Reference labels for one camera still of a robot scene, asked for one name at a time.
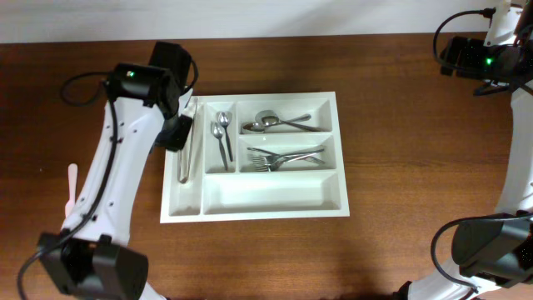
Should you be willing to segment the large metal spoon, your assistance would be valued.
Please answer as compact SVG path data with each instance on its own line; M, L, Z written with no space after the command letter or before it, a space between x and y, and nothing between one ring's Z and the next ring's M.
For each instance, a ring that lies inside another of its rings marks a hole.
M310 114L304 114L300 117L290 119L290 122L305 122L311 119ZM260 125L258 122L244 122L241 125L241 134L261 134L264 133L266 129Z

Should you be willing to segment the white plastic knife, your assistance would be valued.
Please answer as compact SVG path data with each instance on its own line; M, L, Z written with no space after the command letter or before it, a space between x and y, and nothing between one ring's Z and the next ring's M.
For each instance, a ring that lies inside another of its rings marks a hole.
M68 200L64 207L65 216L68 217L76 203L78 166L71 163L67 168Z

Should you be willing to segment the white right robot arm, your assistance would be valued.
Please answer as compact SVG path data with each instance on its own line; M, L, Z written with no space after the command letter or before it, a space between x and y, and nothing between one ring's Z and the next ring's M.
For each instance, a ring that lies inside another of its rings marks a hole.
M433 55L441 74L481 81L478 97L511 93L504 187L494 213L450 221L435 233L434 272L406 282L395 299L477 299L532 283L532 3L502 1L477 15L490 21L485 39L454 37Z

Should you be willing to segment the long metal tongs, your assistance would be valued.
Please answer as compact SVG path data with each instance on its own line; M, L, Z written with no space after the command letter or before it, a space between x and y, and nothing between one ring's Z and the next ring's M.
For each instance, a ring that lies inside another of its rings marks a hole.
M184 128L187 130L187 137L184 140L183 149L179 152L178 182L182 184L185 184L188 181L191 172L192 146L197 107L197 97L192 97L180 116L180 119L185 122Z

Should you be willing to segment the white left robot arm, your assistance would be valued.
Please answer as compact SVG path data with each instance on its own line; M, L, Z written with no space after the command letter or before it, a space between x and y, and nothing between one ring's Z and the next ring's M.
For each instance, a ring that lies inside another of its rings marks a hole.
M101 87L101 137L82 191L58 233L42 233L39 261L62 294L78 299L159 299L148 258L128 248L133 204L153 148L192 148L197 65L181 45L157 42L148 64L119 63Z

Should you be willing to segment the metal fork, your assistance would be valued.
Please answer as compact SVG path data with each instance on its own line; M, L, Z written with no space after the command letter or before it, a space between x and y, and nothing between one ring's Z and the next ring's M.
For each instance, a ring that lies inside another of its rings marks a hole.
M290 157L278 157L278 156L254 156L249 157L253 167L258 172L274 172L277 171L283 164L287 163L287 160L291 158L297 158L300 156L309 156L312 154L297 154Z
M323 147L317 147L312 148L308 150L301 150L296 152L289 152L289 153L283 153L283 154L276 154L273 152L268 152L267 150L263 150L256 147L248 147L247 150L253 151L253 152L259 152L260 155L251 155L249 157L250 161L255 165L262 165L262 166L274 166L274 165L281 165L284 162L292 162L296 160L304 160L308 161L310 163L315 164L325 164L326 162L321 160L320 158L317 158L316 155L318 153L321 153L325 150Z
M291 159L287 160L288 163L299 162L299 161L308 162L308 163L314 163L316 165L325 165L326 164L325 161L321 160L320 158L314 157L312 155L300 156L300 157L295 157L295 158L291 158Z

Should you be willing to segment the small metal teaspoon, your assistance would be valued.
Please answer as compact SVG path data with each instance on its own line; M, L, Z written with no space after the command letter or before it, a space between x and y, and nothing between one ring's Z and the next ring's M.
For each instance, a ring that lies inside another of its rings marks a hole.
M220 111L217 113L217 121L224 129L225 139L226 139L226 144L227 144L227 151L228 151L230 161L232 162L233 161L232 144L231 144L231 139L228 133L228 128L232 121L232 114L230 112Z
M227 162L227 155L224 148L224 145L222 143L222 138L224 136L224 132L222 129L222 126L217 122L211 122L211 133L213 137L218 141L218 147L221 154L222 162L224 165L224 169L228 170L228 162Z

